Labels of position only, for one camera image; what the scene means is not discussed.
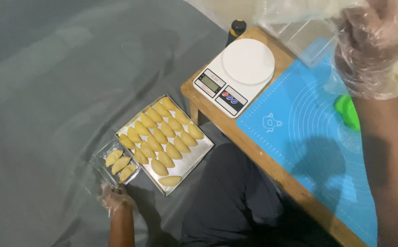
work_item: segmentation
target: green object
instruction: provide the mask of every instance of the green object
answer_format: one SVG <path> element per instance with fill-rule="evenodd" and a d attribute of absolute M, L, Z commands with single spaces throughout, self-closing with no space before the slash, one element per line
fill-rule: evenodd
<path fill-rule="evenodd" d="M 356 132 L 361 131 L 359 117 L 357 116 L 353 101 L 349 95 L 342 95 L 336 99 L 336 103 L 334 103 L 334 109 L 340 113 L 346 126 L 350 127 Z"/>

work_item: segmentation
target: wooden table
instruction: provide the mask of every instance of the wooden table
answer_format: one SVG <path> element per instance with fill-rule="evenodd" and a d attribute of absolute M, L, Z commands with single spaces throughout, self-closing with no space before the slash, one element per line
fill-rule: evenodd
<path fill-rule="evenodd" d="M 295 56 L 279 44 L 279 42 L 258 27 L 248 29 L 239 39 L 251 38 L 267 45 L 275 57 L 275 73 L 268 88 L 290 64 Z M 237 119 L 227 117 L 193 87 L 193 80 L 206 67 L 198 70 L 181 86 L 181 91 L 190 100 L 191 119 L 197 125 L 204 120 L 204 116 L 213 122 L 229 139 L 243 150 L 257 165 L 268 173 L 287 194 L 289 194 L 302 208 L 310 214 L 337 241 L 346 247 L 366 246 L 341 220 L 339 220 L 326 206 L 324 206 L 310 191 L 295 180 L 282 166 L 263 151 L 236 125 Z"/>

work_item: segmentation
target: hand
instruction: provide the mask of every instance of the hand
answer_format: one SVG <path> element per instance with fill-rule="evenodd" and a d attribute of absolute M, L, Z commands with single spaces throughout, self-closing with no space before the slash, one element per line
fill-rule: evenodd
<path fill-rule="evenodd" d="M 102 184 L 103 193 L 98 197 L 102 206 L 108 211 L 109 217 L 121 209 L 132 209 L 135 201 L 127 194 L 126 188 L 123 184 L 118 185 L 118 188 L 111 188 L 107 183 Z"/>
<path fill-rule="evenodd" d="M 350 95 L 398 96 L 393 67 L 398 60 L 398 0 L 367 0 L 343 11 L 335 63 Z"/>

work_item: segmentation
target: metal baking tray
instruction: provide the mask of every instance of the metal baking tray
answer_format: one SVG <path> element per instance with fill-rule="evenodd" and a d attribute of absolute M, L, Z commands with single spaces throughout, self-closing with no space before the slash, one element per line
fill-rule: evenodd
<path fill-rule="evenodd" d="M 112 166 L 106 167 L 106 157 L 110 154 L 113 150 L 121 149 L 123 150 L 123 155 L 125 157 L 130 157 L 129 165 L 137 165 L 135 172 L 130 175 L 124 181 L 124 184 L 128 184 L 132 179 L 136 177 L 136 175 L 140 172 L 141 166 L 138 165 L 133 158 L 133 154 L 123 147 L 117 140 L 110 141 L 106 146 L 104 146 L 100 151 L 98 151 L 95 155 L 92 156 L 90 163 L 97 169 L 97 171 L 102 175 L 104 180 L 109 183 L 109 185 L 113 188 L 116 188 L 119 182 L 119 172 L 115 175 L 112 175 Z"/>
<path fill-rule="evenodd" d="M 119 131 L 116 132 L 115 136 L 117 138 L 119 138 L 119 136 L 121 134 L 127 134 L 127 128 L 129 128 L 129 126 L 135 127 L 135 121 L 136 120 L 141 120 L 141 113 L 146 113 L 147 110 L 150 107 L 154 108 L 154 105 L 157 102 L 161 102 L 162 103 L 162 98 L 167 97 L 171 100 L 171 102 L 179 109 L 182 111 L 182 109 L 173 101 L 172 98 L 170 98 L 169 95 L 165 94 L 159 98 L 157 98 L 152 104 L 148 105 L 146 108 L 144 108 L 142 111 L 140 111 L 137 115 L 135 115 L 135 117 L 133 117 L 126 125 L 124 125 Z M 174 111 L 170 111 L 170 113 L 172 114 L 172 116 L 175 116 L 175 112 Z M 191 121 L 191 119 L 188 117 L 188 115 L 186 115 L 187 118 L 190 120 L 190 122 L 192 124 L 195 125 L 195 123 L 193 123 Z M 188 128 L 186 125 L 183 125 L 185 132 L 188 132 Z M 182 179 L 180 181 L 180 183 L 182 183 L 182 181 L 185 179 L 185 177 L 196 167 L 197 164 L 199 164 L 199 162 L 203 159 L 203 157 L 208 153 L 208 151 L 210 151 L 210 149 L 212 149 L 212 147 L 214 146 L 214 143 L 211 142 L 211 140 L 202 132 L 204 138 L 202 140 L 196 140 L 198 145 L 196 147 L 189 147 L 191 150 L 191 153 L 182 153 L 182 160 L 173 160 L 175 167 L 174 168 L 168 168 L 169 171 L 169 176 L 181 176 Z M 142 140 L 147 140 L 147 136 L 143 136 L 141 135 L 141 139 Z M 170 138 L 167 137 L 168 141 L 170 143 L 173 144 L 174 138 Z M 162 144 L 164 151 L 166 150 L 166 145 Z M 148 159 L 149 160 L 149 164 L 147 165 L 141 165 L 141 167 L 143 168 L 144 172 L 150 177 L 150 179 L 153 181 L 153 183 L 156 185 L 156 187 L 158 187 L 158 189 L 161 191 L 161 193 L 164 196 L 168 196 L 175 188 L 177 188 L 180 183 L 176 186 L 172 186 L 172 187 L 166 187 L 163 186 L 162 184 L 160 184 L 158 182 L 158 179 L 163 178 L 162 176 L 157 175 L 153 170 L 152 170 L 152 166 L 150 165 L 152 163 L 152 159 Z"/>

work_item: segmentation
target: person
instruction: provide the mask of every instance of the person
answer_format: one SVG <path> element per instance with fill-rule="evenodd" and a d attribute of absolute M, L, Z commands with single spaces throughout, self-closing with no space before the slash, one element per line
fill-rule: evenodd
<path fill-rule="evenodd" d="M 344 10 L 335 63 L 361 124 L 378 245 L 398 247 L 398 0 L 367 3 Z M 108 186 L 102 198 L 112 215 L 109 246 L 134 246 L 133 200 L 124 188 Z M 282 211 L 280 196 L 257 166 L 234 144 L 220 145 L 199 181 L 181 241 L 191 247 L 279 245 L 269 233 Z"/>

